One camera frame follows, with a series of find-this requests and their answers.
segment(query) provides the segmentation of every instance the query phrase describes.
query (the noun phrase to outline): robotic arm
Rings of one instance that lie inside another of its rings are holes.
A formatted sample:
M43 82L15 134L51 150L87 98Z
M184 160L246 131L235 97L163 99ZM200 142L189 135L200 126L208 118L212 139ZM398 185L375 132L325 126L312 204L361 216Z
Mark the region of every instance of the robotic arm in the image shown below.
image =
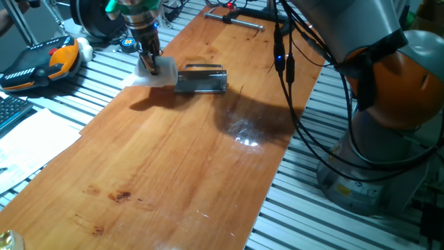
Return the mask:
M159 74L155 58L160 55L160 41L155 19L161 7L161 0L111 0L105 9L110 19L122 14L134 39L142 46L140 60L152 75Z

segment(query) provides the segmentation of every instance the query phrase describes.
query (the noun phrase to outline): metal rod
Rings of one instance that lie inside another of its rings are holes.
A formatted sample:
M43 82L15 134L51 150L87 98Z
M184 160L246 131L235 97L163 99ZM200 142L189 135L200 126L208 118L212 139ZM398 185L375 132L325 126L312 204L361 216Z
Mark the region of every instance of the metal rod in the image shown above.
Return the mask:
M63 2L56 2L56 3L61 6L71 7L69 3L63 3Z
M49 11L49 13L53 16L55 22L58 24L58 30L62 35L66 35L67 32L65 30L65 23L63 22L62 15L58 12L57 7L52 6L49 1L42 1L43 5Z
M205 18L210 18L210 19L222 21L222 19L223 19L222 16L212 14L211 12L212 11L205 13L204 14ZM257 24L252 24L252 23L249 23L249 22L239 21L237 19L231 19L231 23L235 24L235 25L243 26L243 27L246 27L246 28L252 28L252 29L255 29L255 30L258 30L258 31L264 31L264 26L262 26L262 25L257 25Z
M26 20L22 12L20 11L19 7L15 3L15 1L14 0L1 0L1 1L3 2L3 5L8 11L9 16L14 21L14 24L17 27L17 30L20 32L20 35L22 35L22 38L25 41L26 45L32 47L38 44L37 40L35 39L32 31L28 26L28 23L26 23Z

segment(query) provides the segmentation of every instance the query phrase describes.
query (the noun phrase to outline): paper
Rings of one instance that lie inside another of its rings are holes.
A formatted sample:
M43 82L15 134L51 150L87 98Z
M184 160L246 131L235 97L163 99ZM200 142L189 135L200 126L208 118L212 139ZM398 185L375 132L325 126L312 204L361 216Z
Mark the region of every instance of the paper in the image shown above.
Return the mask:
M66 121L41 110L22 121L0 140L0 194L28 178L81 135Z

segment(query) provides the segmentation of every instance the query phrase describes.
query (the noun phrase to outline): white cloth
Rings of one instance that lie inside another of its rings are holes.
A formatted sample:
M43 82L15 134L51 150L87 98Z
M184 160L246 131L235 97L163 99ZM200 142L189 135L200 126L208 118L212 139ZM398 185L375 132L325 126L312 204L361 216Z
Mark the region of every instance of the white cloth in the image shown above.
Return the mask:
M148 87L176 85L178 82L178 67L174 58L158 56L155 62L160 68L158 75L152 75L149 70L145 69L143 63L138 60L135 72L122 81L123 85L126 87L136 85Z

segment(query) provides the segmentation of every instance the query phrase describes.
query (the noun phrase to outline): wood grain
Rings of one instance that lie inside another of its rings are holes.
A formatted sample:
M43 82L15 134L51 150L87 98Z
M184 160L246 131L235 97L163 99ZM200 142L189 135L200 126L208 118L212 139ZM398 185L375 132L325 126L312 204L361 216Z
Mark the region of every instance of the wood grain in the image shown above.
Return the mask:
M243 249L294 128L273 24L240 19L266 31L201 13L164 50L179 67L222 64L226 94L125 88L0 212L0 231L19 232L27 250ZM297 110L320 70L296 56Z

